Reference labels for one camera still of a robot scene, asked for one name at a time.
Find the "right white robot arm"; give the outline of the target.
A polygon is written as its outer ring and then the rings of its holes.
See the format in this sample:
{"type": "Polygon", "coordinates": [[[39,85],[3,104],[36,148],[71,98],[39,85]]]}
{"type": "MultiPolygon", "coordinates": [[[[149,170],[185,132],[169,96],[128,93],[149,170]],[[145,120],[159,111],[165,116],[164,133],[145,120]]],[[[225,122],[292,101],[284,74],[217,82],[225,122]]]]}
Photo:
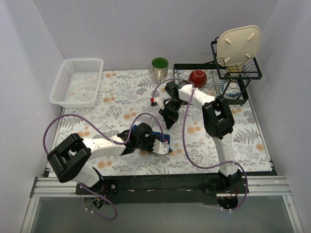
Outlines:
{"type": "Polygon", "coordinates": [[[213,139],[218,154],[220,188],[226,193],[233,192],[242,180],[242,169],[235,162],[232,145],[234,118],[226,98],[203,93],[188,81],[170,81],[165,91],[171,99],[163,101],[164,108],[159,113],[166,128],[170,129],[177,122],[178,111],[185,102],[201,110],[204,128],[213,139]]]}

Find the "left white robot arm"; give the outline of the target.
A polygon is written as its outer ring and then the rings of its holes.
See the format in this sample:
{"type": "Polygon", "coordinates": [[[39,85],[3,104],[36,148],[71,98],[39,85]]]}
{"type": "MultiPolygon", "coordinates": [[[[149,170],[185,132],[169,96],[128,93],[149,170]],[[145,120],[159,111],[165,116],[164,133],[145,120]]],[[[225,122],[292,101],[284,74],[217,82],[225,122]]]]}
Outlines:
{"type": "Polygon", "coordinates": [[[117,143],[104,138],[82,138],[73,133],[47,155],[47,160],[59,182],[82,183],[92,194],[99,194],[104,189],[104,178],[96,168],[86,164],[89,160],[127,155],[136,150],[155,152],[160,135],[153,132],[148,124],[141,123],[112,139],[117,143]]]}

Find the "blue t shirt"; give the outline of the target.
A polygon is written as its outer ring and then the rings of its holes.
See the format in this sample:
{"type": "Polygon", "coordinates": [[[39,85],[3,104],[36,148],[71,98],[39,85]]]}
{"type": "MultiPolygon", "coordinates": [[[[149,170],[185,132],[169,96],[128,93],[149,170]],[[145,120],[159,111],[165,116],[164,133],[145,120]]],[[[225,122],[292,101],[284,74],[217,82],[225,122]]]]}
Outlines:
{"type": "Polygon", "coordinates": [[[146,123],[134,125],[131,136],[135,139],[135,148],[141,151],[160,155],[168,154],[172,151],[170,149],[170,136],[161,132],[154,132],[146,123]]]}

